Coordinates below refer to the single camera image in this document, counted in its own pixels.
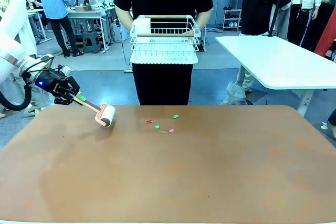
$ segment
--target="person in blue shirt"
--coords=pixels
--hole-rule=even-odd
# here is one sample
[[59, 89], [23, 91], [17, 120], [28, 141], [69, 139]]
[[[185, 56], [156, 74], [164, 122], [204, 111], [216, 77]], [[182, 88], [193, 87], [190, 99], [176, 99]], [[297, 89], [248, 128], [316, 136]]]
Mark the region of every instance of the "person in blue shirt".
[[67, 49], [61, 33], [61, 25], [67, 33], [72, 48], [74, 57], [81, 56], [83, 53], [76, 46], [74, 31], [72, 30], [70, 20], [68, 18], [67, 6], [71, 0], [41, 0], [45, 14], [49, 19], [51, 28], [55, 34], [58, 45], [63, 51], [64, 57], [70, 56], [70, 51]]

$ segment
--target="human hand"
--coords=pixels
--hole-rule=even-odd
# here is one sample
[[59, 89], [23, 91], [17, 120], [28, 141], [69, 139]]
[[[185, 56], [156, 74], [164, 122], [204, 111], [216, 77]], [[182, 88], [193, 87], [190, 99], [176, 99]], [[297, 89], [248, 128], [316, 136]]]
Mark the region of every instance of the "human hand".
[[325, 3], [329, 3], [330, 2], [330, 0], [322, 0], [323, 2], [325, 2]]
[[319, 13], [319, 10], [314, 11], [312, 20], [315, 20], [317, 18], [318, 13]]

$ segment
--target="black pants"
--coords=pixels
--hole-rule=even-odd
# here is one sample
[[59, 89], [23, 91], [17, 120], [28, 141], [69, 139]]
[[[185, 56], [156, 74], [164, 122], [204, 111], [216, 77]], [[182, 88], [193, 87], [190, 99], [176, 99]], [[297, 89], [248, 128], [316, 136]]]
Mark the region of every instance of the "black pants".
[[331, 125], [336, 126], [336, 110], [330, 115], [328, 121]]
[[193, 65], [133, 64], [140, 105], [188, 105]]
[[302, 48], [314, 52], [320, 38], [328, 24], [332, 12], [334, 11], [334, 6], [331, 4], [322, 3], [319, 9], [319, 15], [315, 20], [312, 20], [306, 31], [302, 42]]
[[61, 25], [69, 37], [69, 42], [71, 45], [72, 53], [74, 55], [77, 54], [79, 50], [78, 50], [78, 47], [76, 46], [76, 38], [74, 35], [74, 31], [72, 30], [71, 23], [70, 23], [68, 16], [65, 16], [64, 18], [61, 18], [61, 19], [49, 19], [49, 21], [50, 21], [51, 28], [55, 34], [57, 43], [61, 47], [63, 54], [68, 55], [69, 50], [67, 49], [64, 43], [64, 39], [63, 39], [62, 32], [61, 32]]
[[293, 5], [290, 8], [288, 41], [299, 46], [305, 35], [309, 20], [309, 9], [301, 9], [300, 6]]

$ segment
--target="brown table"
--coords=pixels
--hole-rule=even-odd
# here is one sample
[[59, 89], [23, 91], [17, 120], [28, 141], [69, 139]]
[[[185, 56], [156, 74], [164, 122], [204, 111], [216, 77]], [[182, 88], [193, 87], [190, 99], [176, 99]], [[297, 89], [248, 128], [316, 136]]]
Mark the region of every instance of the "brown table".
[[336, 150], [294, 109], [116, 109], [109, 129], [76, 106], [26, 126], [0, 151], [0, 219], [336, 221]]

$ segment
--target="shoe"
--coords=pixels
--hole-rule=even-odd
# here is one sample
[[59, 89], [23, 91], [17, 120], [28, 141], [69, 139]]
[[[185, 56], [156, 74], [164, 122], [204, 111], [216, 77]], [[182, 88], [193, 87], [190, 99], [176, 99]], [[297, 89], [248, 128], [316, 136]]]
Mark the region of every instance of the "shoe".
[[64, 58], [68, 58], [68, 57], [70, 57], [70, 52], [68, 51], [68, 52], [63, 52], [63, 55], [64, 55]]
[[73, 55], [74, 57], [78, 57], [78, 56], [82, 56], [84, 53], [79, 51], [78, 53], [76, 53], [75, 55]]

